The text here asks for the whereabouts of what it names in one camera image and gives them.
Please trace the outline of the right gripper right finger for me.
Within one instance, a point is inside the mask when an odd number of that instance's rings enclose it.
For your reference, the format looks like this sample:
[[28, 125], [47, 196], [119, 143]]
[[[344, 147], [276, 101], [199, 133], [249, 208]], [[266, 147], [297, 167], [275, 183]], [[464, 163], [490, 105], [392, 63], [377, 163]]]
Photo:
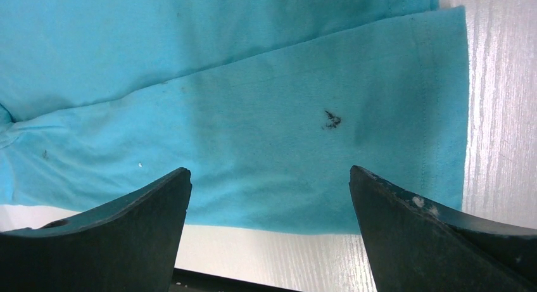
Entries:
[[378, 291], [535, 291], [536, 230], [473, 216], [350, 170]]

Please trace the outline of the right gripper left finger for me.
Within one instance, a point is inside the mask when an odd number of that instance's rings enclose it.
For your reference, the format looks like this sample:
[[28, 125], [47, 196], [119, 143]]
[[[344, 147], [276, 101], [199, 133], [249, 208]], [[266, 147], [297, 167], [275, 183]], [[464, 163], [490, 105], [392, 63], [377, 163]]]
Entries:
[[86, 212], [2, 232], [1, 290], [167, 291], [191, 189], [178, 168]]

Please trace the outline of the cyan t-shirt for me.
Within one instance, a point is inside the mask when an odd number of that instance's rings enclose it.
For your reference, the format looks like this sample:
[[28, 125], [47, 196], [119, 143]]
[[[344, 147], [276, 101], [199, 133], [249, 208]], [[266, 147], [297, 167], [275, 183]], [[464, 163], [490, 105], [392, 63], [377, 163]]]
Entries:
[[439, 0], [1, 0], [1, 203], [185, 167], [190, 224], [356, 233], [354, 165], [461, 207], [468, 98]]

